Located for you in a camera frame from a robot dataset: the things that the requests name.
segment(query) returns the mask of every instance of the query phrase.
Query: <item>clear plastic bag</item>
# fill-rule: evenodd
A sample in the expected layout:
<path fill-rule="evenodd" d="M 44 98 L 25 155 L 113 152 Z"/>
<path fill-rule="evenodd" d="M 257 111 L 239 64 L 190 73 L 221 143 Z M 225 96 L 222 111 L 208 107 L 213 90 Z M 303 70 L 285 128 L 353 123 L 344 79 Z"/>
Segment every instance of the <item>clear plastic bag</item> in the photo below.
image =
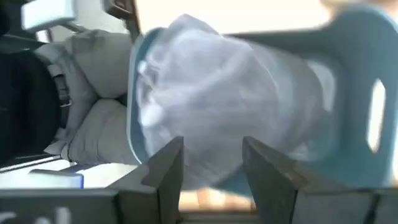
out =
<path fill-rule="evenodd" d="M 305 60 L 219 35 L 188 15 L 159 34 L 139 73 L 146 150 L 154 155 L 184 137 L 183 189 L 236 171 L 244 136 L 294 155 L 325 115 L 322 86 Z M 300 159 L 309 160 L 310 152 L 300 150 Z"/>

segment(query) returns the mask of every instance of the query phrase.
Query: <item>wooden surface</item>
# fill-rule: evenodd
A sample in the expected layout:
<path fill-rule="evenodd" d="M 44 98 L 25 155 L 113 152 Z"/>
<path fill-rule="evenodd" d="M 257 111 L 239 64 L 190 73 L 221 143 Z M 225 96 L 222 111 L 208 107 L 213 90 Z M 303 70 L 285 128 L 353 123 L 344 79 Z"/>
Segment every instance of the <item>wooden surface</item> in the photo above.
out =
<path fill-rule="evenodd" d="M 135 0 L 143 33 L 167 27 L 177 16 L 187 13 L 220 33 L 261 30 L 291 30 L 319 27 L 329 22 L 352 0 Z M 398 18 L 397 0 L 369 0 Z M 182 192 L 180 210 L 255 210 L 254 202 L 212 189 Z"/>

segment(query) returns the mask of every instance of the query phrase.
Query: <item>gray fabric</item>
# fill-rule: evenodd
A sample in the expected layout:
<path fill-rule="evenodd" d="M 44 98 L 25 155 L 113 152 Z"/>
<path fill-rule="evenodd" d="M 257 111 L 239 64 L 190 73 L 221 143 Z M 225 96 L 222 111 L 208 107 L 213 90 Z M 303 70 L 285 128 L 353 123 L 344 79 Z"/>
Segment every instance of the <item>gray fabric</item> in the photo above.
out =
<path fill-rule="evenodd" d="M 126 107 L 114 100 L 127 92 L 131 46 L 127 34 L 91 30 L 36 50 L 60 67 L 72 99 L 66 134 L 46 152 L 84 163 L 135 163 L 126 137 Z"/>
<path fill-rule="evenodd" d="M 76 162 L 134 164 L 126 137 L 126 107 L 115 100 L 98 100 L 70 144 Z"/>

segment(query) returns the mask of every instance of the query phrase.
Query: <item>light blue tray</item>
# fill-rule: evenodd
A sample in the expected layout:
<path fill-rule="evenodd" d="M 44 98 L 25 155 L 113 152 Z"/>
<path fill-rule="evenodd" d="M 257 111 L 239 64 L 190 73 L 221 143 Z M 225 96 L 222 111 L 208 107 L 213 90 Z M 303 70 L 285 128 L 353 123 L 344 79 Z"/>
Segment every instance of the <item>light blue tray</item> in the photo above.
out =
<path fill-rule="evenodd" d="M 148 160 L 144 138 L 137 122 L 135 84 L 137 62 L 142 60 L 161 29 L 139 40 L 131 54 L 127 135 L 139 161 Z M 396 23 L 382 10 L 362 5 L 342 12 L 328 26 L 295 32 L 259 32 L 235 37 L 270 45 L 301 55 L 319 58 L 338 74 L 342 96 L 341 122 L 334 153 L 306 166 L 352 187 L 383 187 L 392 182 L 392 166 L 397 127 L 398 33 Z M 366 140 L 373 85 L 380 79 L 386 102 L 379 149 L 373 153 Z M 237 194 L 251 195 L 247 180 L 239 170 L 215 186 Z"/>

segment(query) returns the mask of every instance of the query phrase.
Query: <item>white cloth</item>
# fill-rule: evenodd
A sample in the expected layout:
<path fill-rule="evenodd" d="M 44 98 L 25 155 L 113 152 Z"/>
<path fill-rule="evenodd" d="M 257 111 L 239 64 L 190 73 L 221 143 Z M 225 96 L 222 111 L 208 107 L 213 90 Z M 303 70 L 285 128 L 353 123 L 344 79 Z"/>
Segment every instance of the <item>white cloth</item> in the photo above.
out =
<path fill-rule="evenodd" d="M 146 150 L 152 156 L 184 137 L 183 189 L 213 185 L 238 169 L 244 136 L 293 152 L 323 114 L 321 84 L 305 60 L 219 35 L 187 15 L 159 34 L 139 73 Z"/>
<path fill-rule="evenodd" d="M 50 72 L 65 74 L 72 100 L 67 127 L 46 152 L 89 164 L 136 164 L 126 136 L 126 107 L 115 100 L 127 92 L 131 47 L 127 34 L 91 30 L 35 51 L 56 66 Z"/>

